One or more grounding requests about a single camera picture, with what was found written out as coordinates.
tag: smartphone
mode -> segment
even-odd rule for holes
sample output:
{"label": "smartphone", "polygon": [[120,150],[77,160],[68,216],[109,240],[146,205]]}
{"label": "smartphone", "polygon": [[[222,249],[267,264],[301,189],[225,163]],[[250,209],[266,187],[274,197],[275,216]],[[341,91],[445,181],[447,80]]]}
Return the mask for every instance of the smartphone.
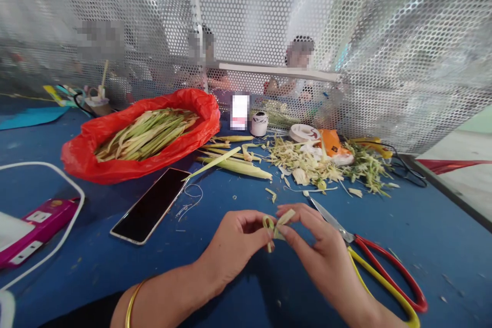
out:
{"label": "smartphone", "polygon": [[143,245],[167,214],[188,181],[190,173],[169,168],[109,232],[125,241]]}

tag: metal mesh screen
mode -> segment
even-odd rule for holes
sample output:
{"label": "metal mesh screen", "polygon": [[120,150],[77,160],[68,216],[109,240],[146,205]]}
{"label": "metal mesh screen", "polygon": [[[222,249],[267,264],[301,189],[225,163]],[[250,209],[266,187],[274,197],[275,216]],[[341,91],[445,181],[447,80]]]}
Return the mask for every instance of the metal mesh screen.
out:
{"label": "metal mesh screen", "polygon": [[225,107],[228,91],[246,91],[273,127],[301,121],[421,153],[492,103],[491,10],[492,0],[0,0],[0,89],[97,86],[108,59],[118,108],[183,87],[208,87]]}

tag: left hand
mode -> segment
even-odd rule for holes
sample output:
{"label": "left hand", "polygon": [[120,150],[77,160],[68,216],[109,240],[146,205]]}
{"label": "left hand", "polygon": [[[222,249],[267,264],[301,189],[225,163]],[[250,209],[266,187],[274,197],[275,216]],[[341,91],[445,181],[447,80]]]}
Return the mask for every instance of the left hand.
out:
{"label": "left hand", "polygon": [[212,241],[196,261],[198,269],[220,294],[246,266],[250,258],[273,238],[263,227],[266,214],[255,210],[227,212]]}

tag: tape roll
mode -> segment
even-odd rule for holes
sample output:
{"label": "tape roll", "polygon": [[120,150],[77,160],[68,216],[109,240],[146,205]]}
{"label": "tape roll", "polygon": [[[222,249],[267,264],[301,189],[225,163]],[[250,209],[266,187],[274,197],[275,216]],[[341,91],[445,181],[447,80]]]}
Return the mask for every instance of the tape roll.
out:
{"label": "tape roll", "polygon": [[307,142],[319,140],[321,138],[321,134],[314,127],[297,124],[291,126],[289,137],[296,142]]}
{"label": "tape roll", "polygon": [[265,136],[268,128],[268,115],[265,112],[258,112],[251,119],[250,132],[253,136]]}

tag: bracelet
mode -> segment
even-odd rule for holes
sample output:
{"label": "bracelet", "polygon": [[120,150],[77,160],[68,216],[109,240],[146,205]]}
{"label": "bracelet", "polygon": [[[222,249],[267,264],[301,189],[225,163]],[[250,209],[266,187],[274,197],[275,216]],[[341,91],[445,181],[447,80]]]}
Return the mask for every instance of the bracelet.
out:
{"label": "bracelet", "polygon": [[140,284],[137,286],[135,291],[133,291],[132,298],[130,299],[130,302],[129,302],[128,308],[127,308],[127,316],[125,318],[125,328],[131,328],[133,303],[135,302],[135,298],[137,297],[138,291],[144,285],[144,283],[147,282],[149,279],[150,278],[144,279],[142,282],[140,282]]}

